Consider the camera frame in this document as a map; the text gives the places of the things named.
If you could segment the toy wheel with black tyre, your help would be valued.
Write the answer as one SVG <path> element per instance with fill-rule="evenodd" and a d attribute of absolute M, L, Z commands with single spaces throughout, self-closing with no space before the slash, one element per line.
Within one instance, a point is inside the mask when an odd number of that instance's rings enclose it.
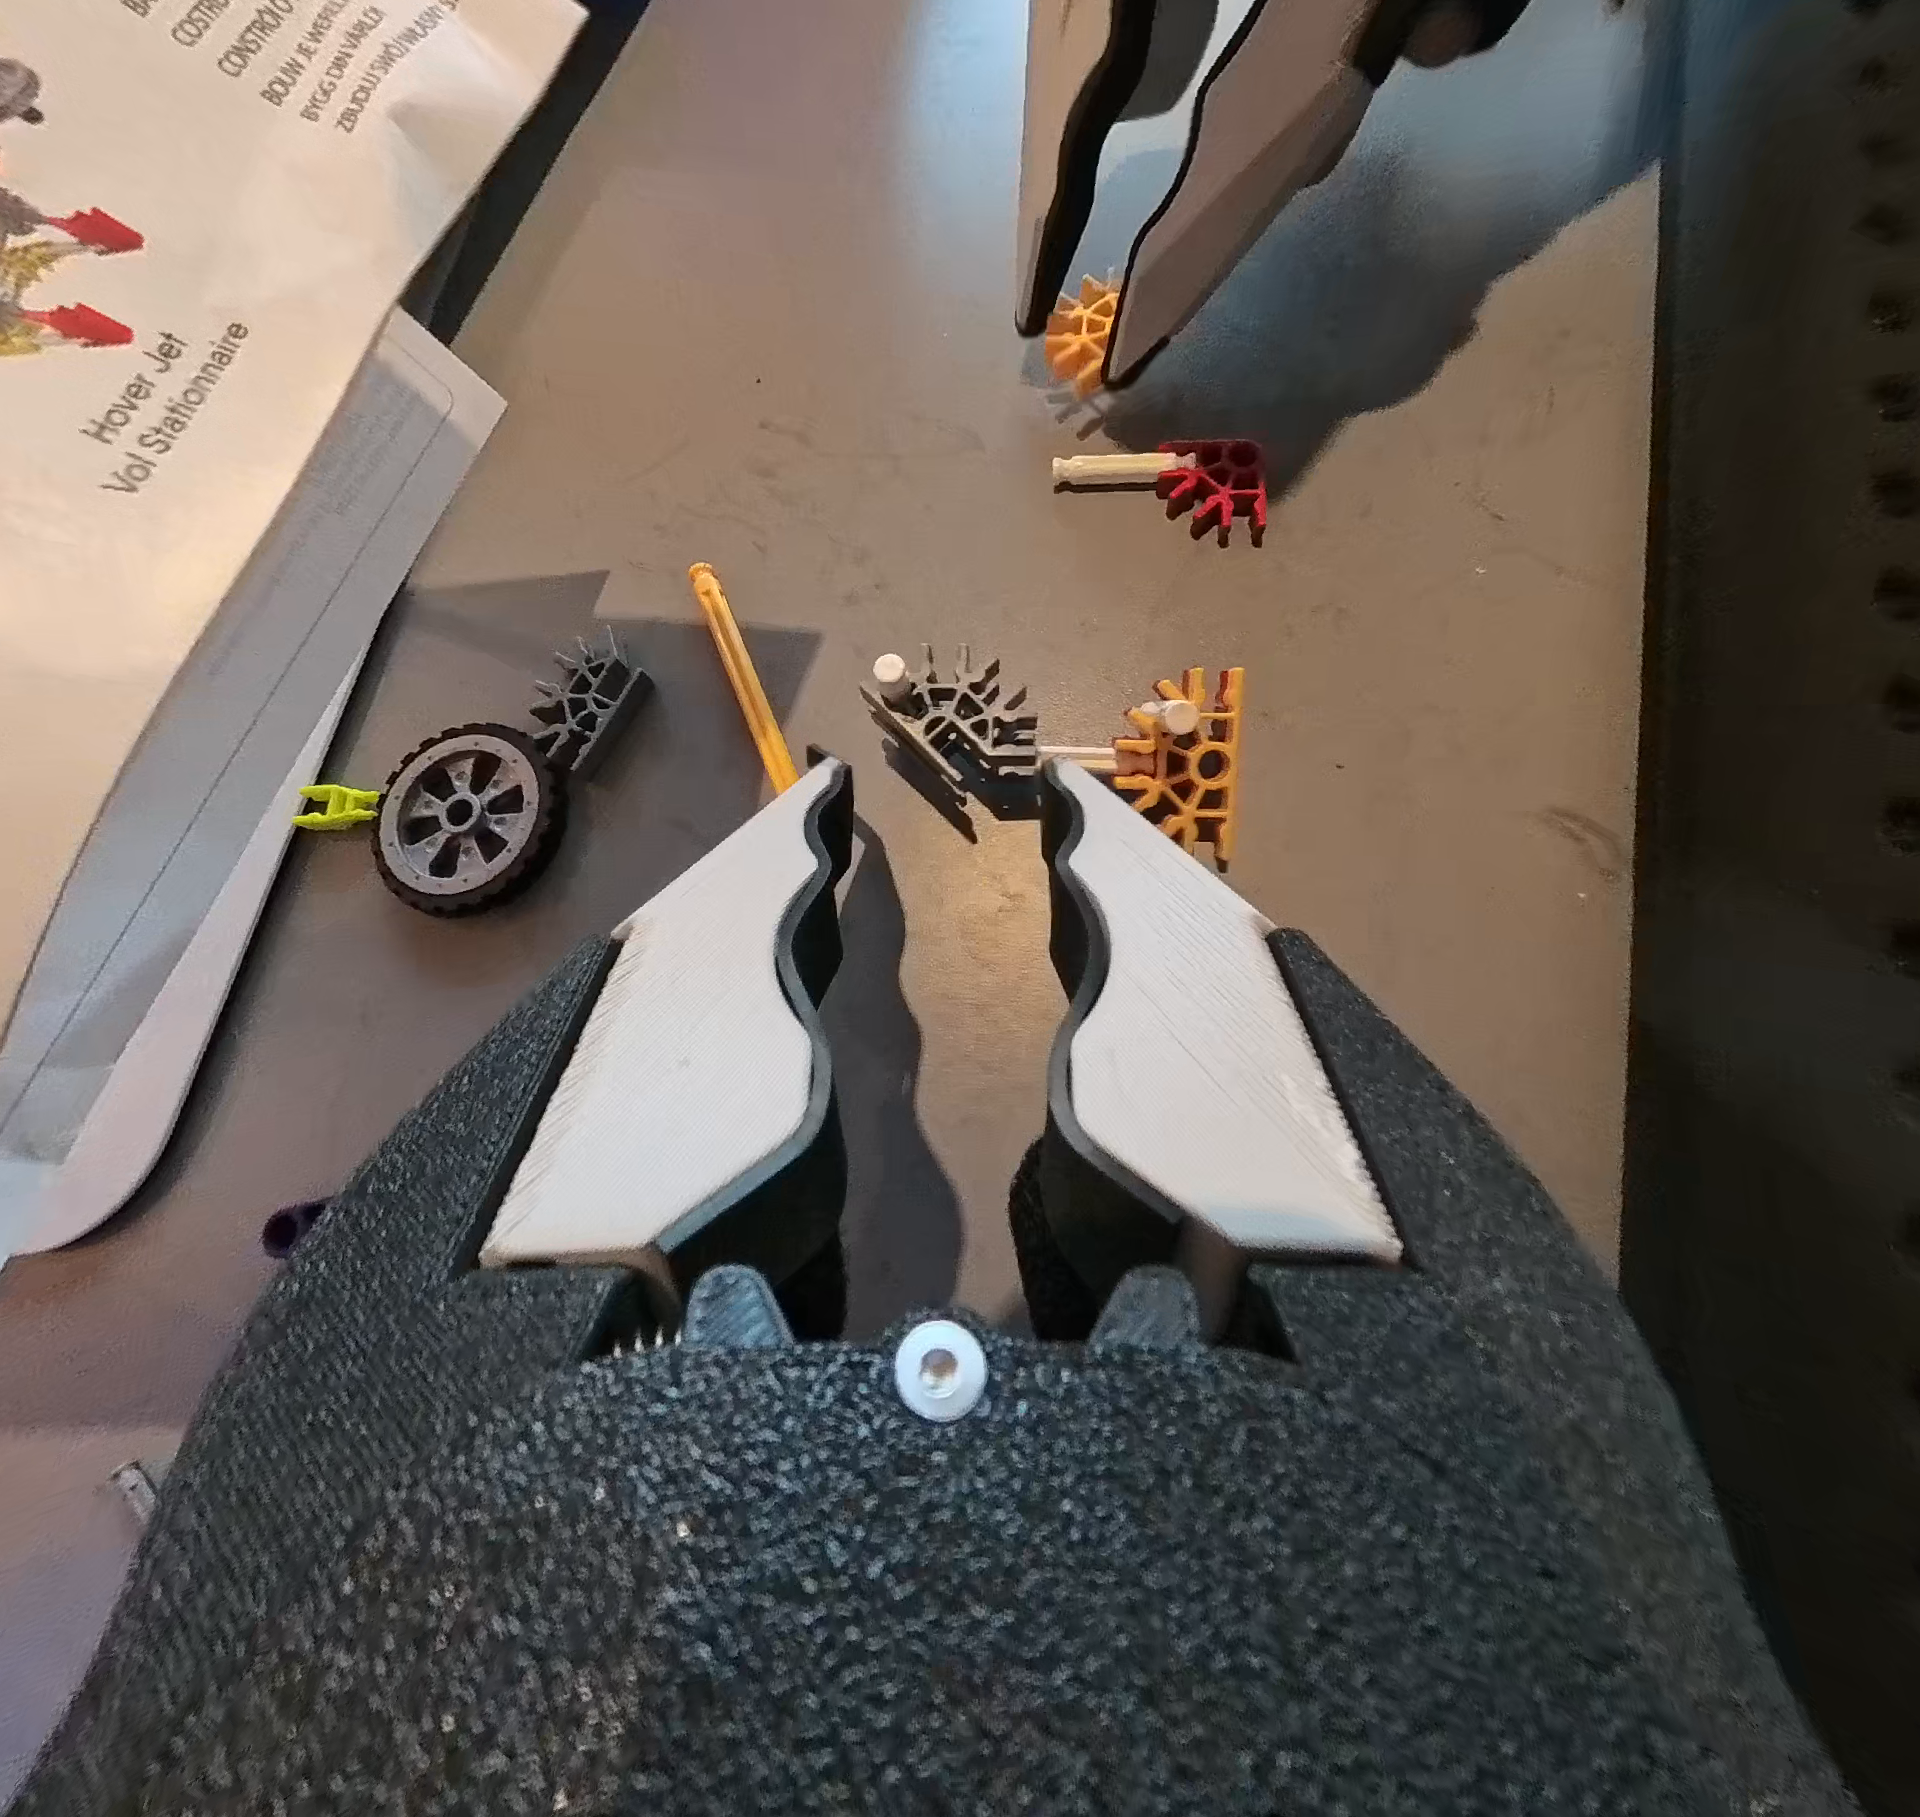
<path fill-rule="evenodd" d="M 409 908 L 464 919 L 528 892 L 555 864 L 566 775 L 522 731 L 453 726 L 391 775 L 373 824 L 382 884 Z"/>

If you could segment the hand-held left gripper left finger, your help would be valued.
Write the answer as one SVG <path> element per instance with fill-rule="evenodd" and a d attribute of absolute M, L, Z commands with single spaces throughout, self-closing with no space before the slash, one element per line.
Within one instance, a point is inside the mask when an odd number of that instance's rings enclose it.
<path fill-rule="evenodd" d="M 853 803 L 851 767 L 819 757 L 612 931 L 482 1267 L 679 1257 L 829 1150 Z"/>

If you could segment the red plastic connector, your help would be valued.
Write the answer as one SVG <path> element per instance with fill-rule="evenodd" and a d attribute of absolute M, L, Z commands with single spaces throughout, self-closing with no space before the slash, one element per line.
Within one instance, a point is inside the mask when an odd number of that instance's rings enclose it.
<path fill-rule="evenodd" d="M 1213 535 L 1226 548 L 1241 530 L 1260 548 L 1269 530 L 1263 446 L 1239 438 L 1171 441 L 1154 493 L 1167 517 L 1182 517 L 1192 538 Z"/>

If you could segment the long yellow rod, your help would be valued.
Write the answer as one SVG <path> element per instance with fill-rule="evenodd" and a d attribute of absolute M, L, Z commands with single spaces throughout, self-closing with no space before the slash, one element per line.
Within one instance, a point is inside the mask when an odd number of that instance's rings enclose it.
<path fill-rule="evenodd" d="M 801 780 L 801 769 L 781 726 L 781 718 L 767 697 L 746 635 L 735 617 L 717 568 L 709 561 L 692 562 L 686 571 L 686 581 L 700 607 L 768 784 L 774 795 L 781 797 Z"/>

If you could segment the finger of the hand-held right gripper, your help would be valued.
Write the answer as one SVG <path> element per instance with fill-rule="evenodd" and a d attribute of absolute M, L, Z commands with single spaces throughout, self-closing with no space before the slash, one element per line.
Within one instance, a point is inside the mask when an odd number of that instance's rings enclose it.
<path fill-rule="evenodd" d="M 1141 379 L 1374 96 L 1361 48 L 1387 0 L 1256 0 L 1198 84 L 1175 179 L 1126 260 L 1110 387 Z"/>
<path fill-rule="evenodd" d="M 1196 76 L 1219 0 L 1028 0 L 1018 332 L 1038 336 L 1093 217 L 1114 124 L 1162 116 Z"/>

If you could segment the yellow half-round connector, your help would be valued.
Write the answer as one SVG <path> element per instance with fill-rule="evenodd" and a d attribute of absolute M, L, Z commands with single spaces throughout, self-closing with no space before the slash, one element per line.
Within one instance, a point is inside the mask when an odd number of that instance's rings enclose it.
<path fill-rule="evenodd" d="M 1042 335 L 1046 398 L 1074 438 L 1088 438 L 1104 418 L 1110 336 L 1123 283 L 1117 271 L 1086 274 L 1064 290 Z"/>

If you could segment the toy instruction booklet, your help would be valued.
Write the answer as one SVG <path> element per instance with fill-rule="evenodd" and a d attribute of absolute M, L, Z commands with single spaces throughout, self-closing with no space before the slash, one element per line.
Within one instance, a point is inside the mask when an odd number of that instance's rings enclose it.
<path fill-rule="evenodd" d="M 5 1133 L 63 1156 L 97 984 L 207 776 L 132 776 L 577 0 L 5 0 Z"/>

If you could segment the orange plastic connector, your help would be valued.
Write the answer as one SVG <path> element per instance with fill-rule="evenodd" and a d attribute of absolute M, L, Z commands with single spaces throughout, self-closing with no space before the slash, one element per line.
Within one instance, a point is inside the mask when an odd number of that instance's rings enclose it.
<path fill-rule="evenodd" d="M 1113 740 L 1118 753 L 1113 788 L 1188 855 L 1210 853 L 1213 867 L 1225 875 L 1237 856 L 1244 669 L 1229 667 L 1210 678 L 1202 667 L 1190 667 L 1182 678 L 1156 680 L 1147 700 L 1175 697 L 1202 708 L 1198 732 L 1182 740 L 1142 740 L 1128 722 L 1130 704 L 1126 728 Z"/>

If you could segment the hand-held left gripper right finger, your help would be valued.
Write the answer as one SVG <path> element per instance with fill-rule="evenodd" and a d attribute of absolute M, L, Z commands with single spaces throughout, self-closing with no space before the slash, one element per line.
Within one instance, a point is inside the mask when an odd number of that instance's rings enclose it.
<path fill-rule="evenodd" d="M 1071 984 L 1049 1120 L 1069 1150 L 1251 1259 L 1401 1267 L 1274 921 L 1083 767 L 1053 758 L 1042 791 Z"/>

